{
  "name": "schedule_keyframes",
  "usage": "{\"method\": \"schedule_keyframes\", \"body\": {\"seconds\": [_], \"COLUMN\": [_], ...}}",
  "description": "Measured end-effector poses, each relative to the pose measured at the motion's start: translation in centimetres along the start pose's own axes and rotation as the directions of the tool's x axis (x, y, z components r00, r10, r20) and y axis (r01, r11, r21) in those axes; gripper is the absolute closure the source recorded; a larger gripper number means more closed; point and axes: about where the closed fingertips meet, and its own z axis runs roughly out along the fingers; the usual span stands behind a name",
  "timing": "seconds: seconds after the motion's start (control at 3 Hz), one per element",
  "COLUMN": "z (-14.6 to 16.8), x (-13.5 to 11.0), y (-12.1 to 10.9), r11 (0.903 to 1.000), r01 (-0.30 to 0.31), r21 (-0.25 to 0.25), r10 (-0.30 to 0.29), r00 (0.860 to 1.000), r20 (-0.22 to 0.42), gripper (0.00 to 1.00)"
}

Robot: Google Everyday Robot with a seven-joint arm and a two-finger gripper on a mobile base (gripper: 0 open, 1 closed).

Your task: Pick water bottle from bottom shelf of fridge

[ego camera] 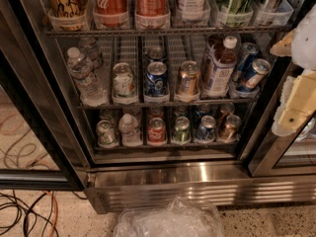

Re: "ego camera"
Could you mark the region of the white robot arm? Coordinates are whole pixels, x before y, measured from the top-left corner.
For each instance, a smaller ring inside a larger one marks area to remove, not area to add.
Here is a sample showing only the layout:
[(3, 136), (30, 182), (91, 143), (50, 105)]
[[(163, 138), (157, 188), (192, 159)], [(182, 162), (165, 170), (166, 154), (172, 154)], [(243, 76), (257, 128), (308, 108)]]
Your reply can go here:
[(272, 132), (288, 136), (316, 111), (316, 5), (295, 29), (271, 47), (270, 54), (290, 56), (291, 62), (303, 69), (296, 78), (286, 78), (274, 116)]

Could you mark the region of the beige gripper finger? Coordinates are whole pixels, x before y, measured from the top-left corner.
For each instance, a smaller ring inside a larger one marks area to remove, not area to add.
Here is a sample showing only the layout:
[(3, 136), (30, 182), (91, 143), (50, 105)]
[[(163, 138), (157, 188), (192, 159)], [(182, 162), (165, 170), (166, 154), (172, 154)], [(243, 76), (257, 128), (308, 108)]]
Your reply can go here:
[(316, 111), (316, 71), (304, 70), (296, 78), (288, 76), (283, 84), (272, 132), (289, 136)]
[(290, 31), (282, 40), (275, 43), (270, 49), (270, 54), (278, 57), (291, 56), (291, 44), (294, 33), (295, 30)]

